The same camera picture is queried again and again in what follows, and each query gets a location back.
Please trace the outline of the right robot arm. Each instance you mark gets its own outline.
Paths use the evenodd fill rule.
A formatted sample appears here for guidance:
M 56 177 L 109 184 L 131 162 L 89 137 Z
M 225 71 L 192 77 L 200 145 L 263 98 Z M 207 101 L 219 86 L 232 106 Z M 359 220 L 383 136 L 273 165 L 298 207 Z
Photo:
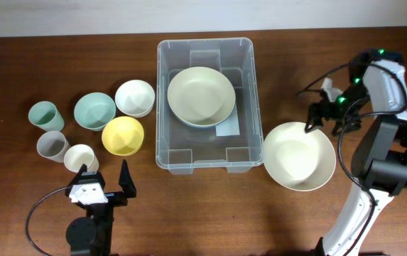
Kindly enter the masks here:
M 333 120 L 337 158 L 352 181 L 346 203 L 313 255 L 360 255 L 382 210 L 407 188 L 407 87 L 400 53 L 369 48 L 344 67 L 349 87 L 334 88 L 327 74 L 308 109 L 305 132 Z

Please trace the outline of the blue plate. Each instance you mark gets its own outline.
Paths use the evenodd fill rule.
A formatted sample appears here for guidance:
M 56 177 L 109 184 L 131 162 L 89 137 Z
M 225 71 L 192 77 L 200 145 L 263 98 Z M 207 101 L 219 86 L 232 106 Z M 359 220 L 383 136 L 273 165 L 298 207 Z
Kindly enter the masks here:
M 224 118 L 224 119 L 222 119 L 222 120 L 219 120 L 218 122 L 216 122 L 216 121 L 214 121 L 214 120 L 210 120 L 210 121 L 208 121 L 208 122 L 203 122 L 202 124 L 196 124 L 196 123 L 192 123 L 192 122 L 189 122 L 189 121 L 186 121 L 186 120 L 184 120 L 183 118 L 181 118 L 181 117 L 178 117 L 178 116 L 176 116 L 176 118 L 179 120 L 179 121 L 181 121 L 183 124 L 186 124 L 186 125 L 188 125 L 188 126 L 190 126 L 190 127 L 195 127 L 195 128 L 209 128 L 209 127 L 215 127 L 215 126 L 217 126 L 218 124 L 221 124 L 221 123 L 223 123 L 223 122 L 225 122 L 226 120 L 227 120 L 227 117 L 226 118 Z

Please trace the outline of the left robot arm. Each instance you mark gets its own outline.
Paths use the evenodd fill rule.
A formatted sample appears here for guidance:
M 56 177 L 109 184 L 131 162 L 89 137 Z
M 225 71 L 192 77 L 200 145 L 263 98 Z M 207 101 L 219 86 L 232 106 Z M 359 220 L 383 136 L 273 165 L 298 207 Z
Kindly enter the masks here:
M 66 230 L 71 255 L 109 255 L 112 244 L 114 209 L 128 205 L 136 197 L 136 187 L 129 173 L 127 160 L 121 163 L 120 191 L 106 193 L 105 180 L 99 171 L 89 171 L 86 165 L 65 189 L 71 202 L 86 211 L 86 216 L 74 219 Z

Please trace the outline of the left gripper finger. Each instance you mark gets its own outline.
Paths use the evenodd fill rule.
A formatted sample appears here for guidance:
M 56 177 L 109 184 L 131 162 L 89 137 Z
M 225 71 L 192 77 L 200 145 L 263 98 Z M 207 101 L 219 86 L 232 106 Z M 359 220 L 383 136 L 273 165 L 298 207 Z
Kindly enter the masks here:
M 121 164 L 119 185 L 121 186 L 121 189 L 127 198 L 136 197 L 136 187 L 129 173 L 129 167 L 126 159 L 124 159 Z
M 85 177 L 83 176 L 83 173 L 87 172 L 87 165 L 83 164 L 80 167 L 80 170 L 77 172 L 77 174 L 74 176 L 74 178 L 71 180 L 71 182 L 68 184 L 70 188 L 76 185 L 80 185 L 85 181 Z

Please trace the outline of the cream plate bottom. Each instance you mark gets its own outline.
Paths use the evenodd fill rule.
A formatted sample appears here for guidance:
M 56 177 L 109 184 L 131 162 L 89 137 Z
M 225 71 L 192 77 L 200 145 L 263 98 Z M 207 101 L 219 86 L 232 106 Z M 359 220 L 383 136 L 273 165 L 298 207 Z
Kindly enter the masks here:
M 269 176 L 293 191 L 314 191 L 335 172 L 332 142 L 320 130 L 306 133 L 302 122 L 287 122 L 264 139 L 263 160 Z

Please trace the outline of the cream cup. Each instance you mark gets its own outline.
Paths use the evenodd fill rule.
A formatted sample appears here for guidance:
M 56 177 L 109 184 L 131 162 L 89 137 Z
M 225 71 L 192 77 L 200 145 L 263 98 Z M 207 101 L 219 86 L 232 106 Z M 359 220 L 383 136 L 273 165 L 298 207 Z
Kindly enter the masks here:
M 69 171 L 77 173 L 83 164 L 87 166 L 88 171 L 99 170 L 99 161 L 90 146 L 76 144 L 70 147 L 64 156 L 65 167 Z

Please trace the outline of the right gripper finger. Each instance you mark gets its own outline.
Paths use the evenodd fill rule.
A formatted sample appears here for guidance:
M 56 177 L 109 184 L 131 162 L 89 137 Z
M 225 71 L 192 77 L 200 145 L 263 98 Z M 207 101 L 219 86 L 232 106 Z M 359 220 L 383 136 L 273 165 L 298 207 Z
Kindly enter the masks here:
M 362 127 L 362 123 L 357 120 L 357 121 L 351 121 L 351 122 L 336 122 L 335 127 L 331 131 L 332 136 L 337 137 L 342 133 L 342 130 L 345 130 L 346 133 L 349 132 L 355 132 L 360 130 Z
M 312 103 L 308 109 L 308 118 L 304 128 L 305 133 L 309 133 L 323 127 L 322 119 L 325 117 L 325 106 L 321 103 Z

